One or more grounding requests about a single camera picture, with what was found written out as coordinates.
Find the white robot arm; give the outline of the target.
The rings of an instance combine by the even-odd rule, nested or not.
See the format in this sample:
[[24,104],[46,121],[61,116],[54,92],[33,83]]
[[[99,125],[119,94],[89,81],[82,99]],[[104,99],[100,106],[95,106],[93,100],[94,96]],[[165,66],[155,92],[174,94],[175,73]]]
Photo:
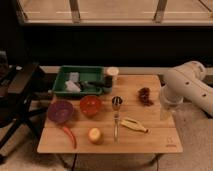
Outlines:
[[213,117],[213,87],[203,82],[205,76],[206,69],[198,61],[186,62],[168,69],[163,75],[165,85],[159,93],[160,119],[168,119],[172,110],[180,105],[184,98]]

